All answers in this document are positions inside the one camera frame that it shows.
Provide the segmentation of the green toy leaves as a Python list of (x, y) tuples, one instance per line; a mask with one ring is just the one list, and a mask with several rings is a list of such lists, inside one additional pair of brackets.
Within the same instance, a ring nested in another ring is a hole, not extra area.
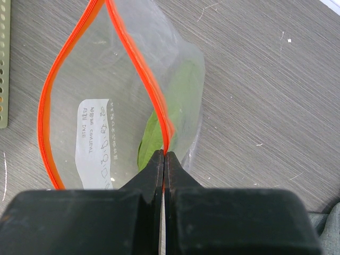
[[(173, 124), (174, 135), (169, 151), (179, 161), (186, 160), (198, 133), (204, 70), (193, 60), (184, 60), (175, 71), (165, 93), (168, 115)], [(138, 170), (143, 170), (154, 151), (163, 146), (162, 131), (155, 112), (146, 124), (138, 150)]]

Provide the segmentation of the clear orange zip bag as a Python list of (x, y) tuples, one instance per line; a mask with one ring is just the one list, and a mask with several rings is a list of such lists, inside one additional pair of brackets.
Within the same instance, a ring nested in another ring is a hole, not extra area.
[[(139, 146), (155, 112), (163, 146), (174, 135), (165, 93), (184, 60), (202, 66), (154, 1), (90, 1), (42, 89), (38, 143), (56, 189), (118, 189), (137, 175)], [(189, 170), (202, 120), (190, 154)]]

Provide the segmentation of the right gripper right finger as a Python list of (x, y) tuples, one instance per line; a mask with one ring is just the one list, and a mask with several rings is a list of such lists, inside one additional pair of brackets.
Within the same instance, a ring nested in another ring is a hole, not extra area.
[(173, 152), (164, 160), (167, 254), (321, 254), (293, 192), (204, 188)]

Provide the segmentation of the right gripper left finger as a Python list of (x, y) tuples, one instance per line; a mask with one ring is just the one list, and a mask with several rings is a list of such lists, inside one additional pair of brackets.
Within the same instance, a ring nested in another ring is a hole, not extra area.
[(159, 254), (164, 153), (118, 190), (31, 190), (1, 217), (1, 254)]

